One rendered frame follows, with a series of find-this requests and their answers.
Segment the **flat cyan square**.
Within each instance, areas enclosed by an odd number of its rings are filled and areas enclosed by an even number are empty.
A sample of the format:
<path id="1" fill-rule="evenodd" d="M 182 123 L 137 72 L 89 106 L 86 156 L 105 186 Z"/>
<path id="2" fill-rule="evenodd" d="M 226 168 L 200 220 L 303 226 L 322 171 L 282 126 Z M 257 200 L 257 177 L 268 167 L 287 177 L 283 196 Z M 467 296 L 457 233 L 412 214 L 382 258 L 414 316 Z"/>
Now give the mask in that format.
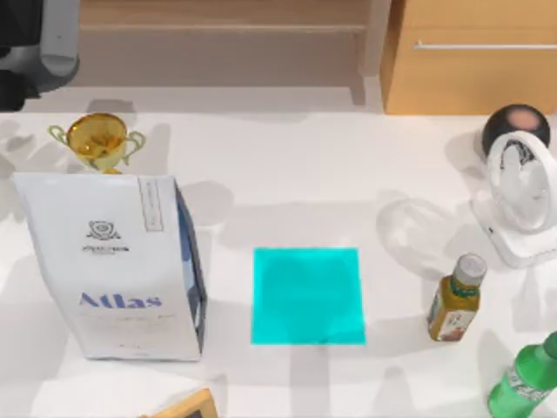
<path id="1" fill-rule="evenodd" d="M 252 343 L 364 345 L 359 251 L 351 247 L 255 249 Z"/>

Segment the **wooden open shelf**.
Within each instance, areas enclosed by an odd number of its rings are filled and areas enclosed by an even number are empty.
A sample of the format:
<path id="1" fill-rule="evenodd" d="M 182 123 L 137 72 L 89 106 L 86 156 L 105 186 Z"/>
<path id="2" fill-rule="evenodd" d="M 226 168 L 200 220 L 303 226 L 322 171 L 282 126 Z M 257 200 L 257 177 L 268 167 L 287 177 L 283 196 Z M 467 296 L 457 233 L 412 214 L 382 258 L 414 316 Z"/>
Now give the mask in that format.
<path id="1" fill-rule="evenodd" d="M 79 86 L 348 86 L 391 0 L 83 0 Z"/>

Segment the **white and blue bag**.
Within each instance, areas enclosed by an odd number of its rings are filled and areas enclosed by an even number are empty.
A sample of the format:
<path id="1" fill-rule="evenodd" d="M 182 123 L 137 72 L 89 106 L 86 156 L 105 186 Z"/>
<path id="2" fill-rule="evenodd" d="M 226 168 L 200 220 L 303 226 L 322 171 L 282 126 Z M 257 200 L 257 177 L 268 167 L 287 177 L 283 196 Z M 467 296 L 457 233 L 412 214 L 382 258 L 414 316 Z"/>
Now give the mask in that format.
<path id="1" fill-rule="evenodd" d="M 40 272 L 85 357 L 198 361 L 207 296 L 169 175 L 17 172 Z"/>

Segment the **gold trophy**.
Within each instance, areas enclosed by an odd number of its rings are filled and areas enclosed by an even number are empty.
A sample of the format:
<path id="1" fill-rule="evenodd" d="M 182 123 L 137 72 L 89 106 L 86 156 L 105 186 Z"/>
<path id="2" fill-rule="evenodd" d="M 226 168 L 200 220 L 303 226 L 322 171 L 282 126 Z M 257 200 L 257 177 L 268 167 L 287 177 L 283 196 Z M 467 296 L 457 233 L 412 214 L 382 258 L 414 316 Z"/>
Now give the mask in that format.
<path id="1" fill-rule="evenodd" d="M 86 114 L 68 130 L 51 125 L 48 133 L 84 165 L 103 174 L 121 174 L 117 166 L 129 165 L 131 156 L 147 142 L 143 133 L 129 131 L 120 117 L 107 112 Z"/>

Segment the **yellow bottle with grey cap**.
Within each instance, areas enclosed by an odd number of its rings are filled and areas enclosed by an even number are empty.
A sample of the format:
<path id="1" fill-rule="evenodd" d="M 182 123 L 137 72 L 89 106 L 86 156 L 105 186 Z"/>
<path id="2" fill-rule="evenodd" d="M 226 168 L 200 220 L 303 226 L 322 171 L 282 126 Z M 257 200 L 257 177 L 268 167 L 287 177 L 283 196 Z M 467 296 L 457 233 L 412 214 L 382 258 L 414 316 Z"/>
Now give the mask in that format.
<path id="1" fill-rule="evenodd" d="M 440 281 L 426 317 L 433 340 L 462 339 L 480 308 L 480 286 L 486 274 L 487 263 L 478 254 L 458 258 L 453 272 Z"/>

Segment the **wooden cupboard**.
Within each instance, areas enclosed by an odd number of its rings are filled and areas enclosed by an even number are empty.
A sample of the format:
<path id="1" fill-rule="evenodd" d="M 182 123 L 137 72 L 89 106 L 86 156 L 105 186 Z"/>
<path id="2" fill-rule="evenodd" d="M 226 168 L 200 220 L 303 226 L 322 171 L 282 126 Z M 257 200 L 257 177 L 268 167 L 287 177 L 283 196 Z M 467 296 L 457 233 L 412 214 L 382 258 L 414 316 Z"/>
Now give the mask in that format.
<path id="1" fill-rule="evenodd" d="M 557 44 L 557 0 L 392 0 L 380 65 L 384 110 L 557 111 L 557 51 L 423 51 L 426 44 Z"/>

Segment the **white desk fan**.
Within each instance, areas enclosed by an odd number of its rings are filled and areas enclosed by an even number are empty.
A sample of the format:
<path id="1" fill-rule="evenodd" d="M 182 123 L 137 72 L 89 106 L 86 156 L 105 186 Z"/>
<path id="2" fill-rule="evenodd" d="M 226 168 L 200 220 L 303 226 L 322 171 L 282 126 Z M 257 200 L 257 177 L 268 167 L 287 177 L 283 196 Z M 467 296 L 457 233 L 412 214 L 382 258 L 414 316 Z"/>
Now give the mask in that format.
<path id="1" fill-rule="evenodd" d="M 530 132 L 502 134 L 487 155 L 487 188 L 475 218 L 510 267 L 557 258 L 557 159 Z"/>

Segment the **black ball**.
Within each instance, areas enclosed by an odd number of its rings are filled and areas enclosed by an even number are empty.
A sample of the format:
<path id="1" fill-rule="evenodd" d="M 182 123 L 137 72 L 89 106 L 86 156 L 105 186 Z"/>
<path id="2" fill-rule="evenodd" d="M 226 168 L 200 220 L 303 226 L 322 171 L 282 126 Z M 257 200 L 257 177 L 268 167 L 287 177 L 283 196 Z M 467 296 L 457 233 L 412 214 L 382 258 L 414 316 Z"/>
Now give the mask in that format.
<path id="1" fill-rule="evenodd" d="M 509 104 L 493 113 L 481 133 L 481 147 L 485 158 L 500 135 L 527 131 L 532 133 L 546 148 L 550 146 L 550 126 L 547 118 L 529 104 Z"/>

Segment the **green bottle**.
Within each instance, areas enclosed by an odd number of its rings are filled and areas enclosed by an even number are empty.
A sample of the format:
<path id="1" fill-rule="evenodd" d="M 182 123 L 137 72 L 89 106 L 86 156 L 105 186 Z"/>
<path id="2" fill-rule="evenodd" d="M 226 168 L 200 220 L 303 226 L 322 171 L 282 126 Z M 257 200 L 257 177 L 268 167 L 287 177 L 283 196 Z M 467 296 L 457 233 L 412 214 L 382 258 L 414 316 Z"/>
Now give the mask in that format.
<path id="1" fill-rule="evenodd" d="M 557 388 L 557 331 L 524 346 L 487 399 L 493 418 L 529 418 Z"/>

